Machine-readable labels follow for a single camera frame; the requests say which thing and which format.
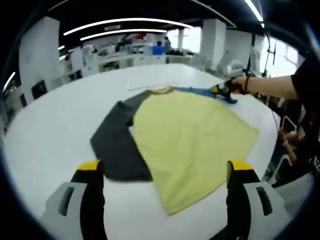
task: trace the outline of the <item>black shirt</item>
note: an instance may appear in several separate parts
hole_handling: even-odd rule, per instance
[[[291,76],[294,89],[306,110],[309,124],[305,124],[305,139],[298,146],[297,164],[307,166],[314,174],[320,172],[320,62],[312,57],[303,62],[299,69]]]

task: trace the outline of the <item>desk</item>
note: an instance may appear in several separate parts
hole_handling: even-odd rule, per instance
[[[44,212],[47,198],[62,182],[70,181],[81,163],[95,160],[89,140],[113,105],[144,91],[127,91],[127,83],[163,82],[163,78],[176,86],[198,88],[222,81],[183,64],[129,67],[71,82],[19,112],[5,138],[6,163],[22,202],[36,218]],[[271,110],[252,96],[235,98],[237,104],[222,104],[260,130],[246,161],[262,178],[276,144],[275,120]],[[170,217],[153,182],[105,179],[104,197],[109,240],[208,240],[227,224],[225,185]]]

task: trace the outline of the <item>yellow t-shirt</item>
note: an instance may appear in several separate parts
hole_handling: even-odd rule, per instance
[[[205,198],[227,176],[227,161],[246,158],[259,131],[213,98],[154,94],[133,120],[134,139],[172,215]]]

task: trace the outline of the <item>black sleeve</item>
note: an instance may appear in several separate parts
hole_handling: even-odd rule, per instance
[[[316,57],[308,58],[291,76],[294,89],[306,111],[320,109],[320,62]]]

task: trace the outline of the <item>person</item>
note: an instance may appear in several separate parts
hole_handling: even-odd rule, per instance
[[[300,99],[306,114],[302,120],[302,130],[297,135],[286,135],[280,130],[280,136],[285,141],[284,145],[289,149],[289,142],[298,141],[295,155],[289,151],[295,169],[289,182],[311,172],[317,176],[320,172],[320,104],[318,92],[320,81],[320,62],[316,56],[306,59],[293,75],[281,77],[245,77],[239,76],[232,80],[234,84],[240,84],[245,92],[262,93],[287,99]]]
[[[152,47],[152,55],[163,55],[164,54],[164,46],[162,46],[161,41],[156,42],[156,46]]]
[[[166,36],[164,38],[164,53],[167,54],[168,52],[170,52],[172,50],[171,48],[171,42],[169,40],[169,38]]]

